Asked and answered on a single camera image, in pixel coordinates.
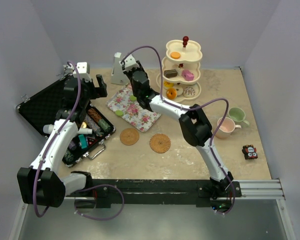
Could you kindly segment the sprinkled white donut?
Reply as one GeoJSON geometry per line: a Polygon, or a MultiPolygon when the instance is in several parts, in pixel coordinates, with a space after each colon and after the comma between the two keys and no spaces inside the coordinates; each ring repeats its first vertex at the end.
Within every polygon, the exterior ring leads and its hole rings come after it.
{"type": "Polygon", "coordinates": [[[192,98],[196,95],[196,90],[191,87],[191,86],[188,86],[186,88],[184,88],[183,90],[183,96],[186,97],[186,98],[192,98]]]}

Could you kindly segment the pink cake slice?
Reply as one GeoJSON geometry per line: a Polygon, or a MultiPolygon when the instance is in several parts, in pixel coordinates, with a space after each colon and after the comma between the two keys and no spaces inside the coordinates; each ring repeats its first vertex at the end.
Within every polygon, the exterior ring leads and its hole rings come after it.
{"type": "Polygon", "coordinates": [[[185,81],[191,82],[194,80],[194,74],[189,70],[185,69],[182,71],[181,76],[184,78],[185,81]]]}

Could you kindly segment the cream cake slice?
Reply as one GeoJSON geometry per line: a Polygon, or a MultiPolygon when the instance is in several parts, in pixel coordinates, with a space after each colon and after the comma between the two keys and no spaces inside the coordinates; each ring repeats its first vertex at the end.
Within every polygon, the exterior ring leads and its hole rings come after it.
{"type": "Polygon", "coordinates": [[[176,68],[176,71],[177,71],[179,74],[181,74],[181,73],[182,73],[182,71],[183,71],[183,68],[182,68],[182,67],[180,67],[180,66],[178,66],[178,67],[176,68]]]}

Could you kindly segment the orange macaron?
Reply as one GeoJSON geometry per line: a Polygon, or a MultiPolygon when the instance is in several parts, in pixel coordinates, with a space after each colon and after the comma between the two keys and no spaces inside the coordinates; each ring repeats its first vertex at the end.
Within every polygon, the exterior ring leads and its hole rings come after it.
{"type": "Polygon", "coordinates": [[[172,59],[179,59],[181,57],[181,54],[177,51],[173,51],[173,52],[170,53],[170,57],[172,59]]]}

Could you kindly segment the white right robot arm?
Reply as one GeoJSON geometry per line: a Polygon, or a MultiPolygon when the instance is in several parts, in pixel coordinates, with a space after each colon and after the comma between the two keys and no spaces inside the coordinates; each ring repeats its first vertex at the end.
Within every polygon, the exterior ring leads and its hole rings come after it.
{"type": "Polygon", "coordinates": [[[199,151],[208,168],[213,192],[217,196],[225,196],[231,190],[233,176],[216,149],[212,125],[202,107],[197,104],[182,106],[161,97],[150,87],[148,74],[138,60],[122,61],[121,67],[130,81],[133,95],[143,109],[178,121],[183,138],[199,151]]]}

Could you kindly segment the chocolate striped cake bar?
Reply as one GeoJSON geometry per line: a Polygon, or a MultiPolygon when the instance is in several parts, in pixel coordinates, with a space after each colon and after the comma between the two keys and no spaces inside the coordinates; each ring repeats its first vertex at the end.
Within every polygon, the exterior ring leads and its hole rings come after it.
{"type": "Polygon", "coordinates": [[[178,72],[177,72],[177,70],[175,70],[175,69],[169,69],[169,70],[165,70],[165,71],[163,72],[163,75],[164,75],[166,78],[170,79],[170,78],[174,78],[174,77],[178,76],[178,72]]]}

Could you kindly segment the cream plain donut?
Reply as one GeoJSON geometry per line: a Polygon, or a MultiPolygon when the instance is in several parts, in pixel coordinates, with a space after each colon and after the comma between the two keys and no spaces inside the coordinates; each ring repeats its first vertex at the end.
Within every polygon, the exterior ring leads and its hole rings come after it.
{"type": "Polygon", "coordinates": [[[176,93],[177,93],[177,96],[181,96],[182,94],[183,94],[183,88],[182,87],[180,87],[180,86],[175,86],[174,87],[175,88],[175,90],[176,90],[176,93]]]}

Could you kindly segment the yellow glazed donut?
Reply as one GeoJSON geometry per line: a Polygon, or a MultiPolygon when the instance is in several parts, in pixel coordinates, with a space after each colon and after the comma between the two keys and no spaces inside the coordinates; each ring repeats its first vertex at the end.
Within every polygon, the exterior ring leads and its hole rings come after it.
{"type": "Polygon", "coordinates": [[[174,86],[174,83],[172,83],[172,82],[168,82],[168,81],[164,81],[164,82],[163,82],[163,87],[164,87],[165,89],[172,88],[173,86],[174,86]]]}

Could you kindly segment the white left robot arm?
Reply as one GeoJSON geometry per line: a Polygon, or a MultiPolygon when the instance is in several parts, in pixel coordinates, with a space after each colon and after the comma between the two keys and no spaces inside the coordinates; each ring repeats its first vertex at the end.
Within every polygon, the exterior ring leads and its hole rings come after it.
{"type": "Polygon", "coordinates": [[[73,171],[60,178],[57,171],[61,163],[74,165],[86,152],[79,149],[73,153],[73,160],[66,160],[65,154],[73,139],[77,139],[80,126],[92,108],[91,101],[105,98],[107,85],[102,75],[96,75],[98,87],[93,82],[81,81],[78,94],[78,79],[66,76],[38,92],[29,101],[19,105],[18,112],[47,141],[29,167],[22,167],[17,173],[17,181],[22,200],[26,204],[59,207],[64,198],[75,192],[89,196],[94,190],[90,173],[73,171]]]}

